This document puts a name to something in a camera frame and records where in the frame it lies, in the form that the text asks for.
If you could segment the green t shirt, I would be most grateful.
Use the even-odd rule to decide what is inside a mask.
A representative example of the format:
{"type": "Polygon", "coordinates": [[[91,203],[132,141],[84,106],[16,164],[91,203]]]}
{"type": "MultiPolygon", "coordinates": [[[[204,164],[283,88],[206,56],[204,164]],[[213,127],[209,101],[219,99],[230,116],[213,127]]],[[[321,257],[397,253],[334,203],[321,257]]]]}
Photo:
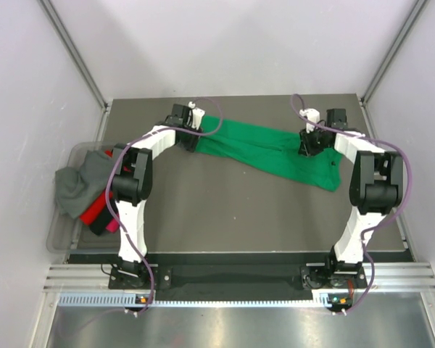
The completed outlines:
{"type": "Polygon", "coordinates": [[[234,120],[224,120],[218,132],[199,140],[196,151],[241,162],[278,177],[336,191],[341,185],[341,155],[327,149],[314,157],[298,153],[297,133],[234,120]]]}

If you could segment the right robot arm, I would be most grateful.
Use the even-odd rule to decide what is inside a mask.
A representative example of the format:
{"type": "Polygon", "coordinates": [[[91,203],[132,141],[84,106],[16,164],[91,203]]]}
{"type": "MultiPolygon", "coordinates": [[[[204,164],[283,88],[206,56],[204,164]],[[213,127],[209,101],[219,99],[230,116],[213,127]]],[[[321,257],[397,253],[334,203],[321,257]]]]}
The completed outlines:
{"type": "Polygon", "coordinates": [[[341,238],[322,266],[303,266],[302,283],[308,289],[338,288],[364,276],[363,258],[374,230],[403,198],[403,157],[382,149],[364,133],[349,127],[345,109],[330,109],[321,119],[313,108],[301,109],[306,126],[299,133],[299,154],[316,157],[327,149],[340,153],[352,165],[349,202],[352,210],[341,238]]]}

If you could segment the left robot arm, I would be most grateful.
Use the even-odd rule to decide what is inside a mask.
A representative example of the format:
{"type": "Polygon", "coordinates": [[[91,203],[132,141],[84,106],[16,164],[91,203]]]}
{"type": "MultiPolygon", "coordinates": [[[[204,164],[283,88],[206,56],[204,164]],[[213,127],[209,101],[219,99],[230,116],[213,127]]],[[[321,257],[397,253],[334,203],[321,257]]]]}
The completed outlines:
{"type": "Polygon", "coordinates": [[[131,145],[113,149],[117,165],[110,191],[120,221],[120,250],[112,275],[134,287],[145,286],[150,271],[144,262],[144,210],[153,187],[153,161],[165,150],[179,145],[192,152],[198,144],[204,110],[190,101],[174,104],[171,113],[131,145]]]}

